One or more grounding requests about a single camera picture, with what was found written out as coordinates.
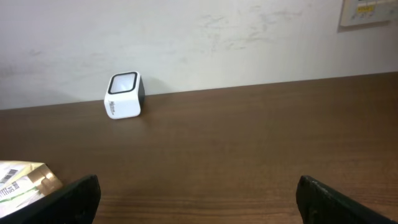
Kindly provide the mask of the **white cream snack bag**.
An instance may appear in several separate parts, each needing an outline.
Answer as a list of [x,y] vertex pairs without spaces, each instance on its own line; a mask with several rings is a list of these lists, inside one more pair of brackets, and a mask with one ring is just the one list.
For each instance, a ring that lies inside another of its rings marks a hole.
[[1,161],[1,217],[10,215],[63,187],[42,162]]

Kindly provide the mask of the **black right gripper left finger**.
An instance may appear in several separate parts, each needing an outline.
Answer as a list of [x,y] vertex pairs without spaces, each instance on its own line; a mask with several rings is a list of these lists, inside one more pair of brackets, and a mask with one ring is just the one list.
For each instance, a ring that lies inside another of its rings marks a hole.
[[101,199],[96,175],[87,175],[1,218],[1,224],[93,223]]

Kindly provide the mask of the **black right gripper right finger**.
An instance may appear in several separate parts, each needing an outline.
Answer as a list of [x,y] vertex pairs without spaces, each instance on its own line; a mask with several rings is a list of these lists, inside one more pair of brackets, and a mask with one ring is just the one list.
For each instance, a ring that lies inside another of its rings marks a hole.
[[397,224],[309,175],[301,176],[295,196],[304,224]]

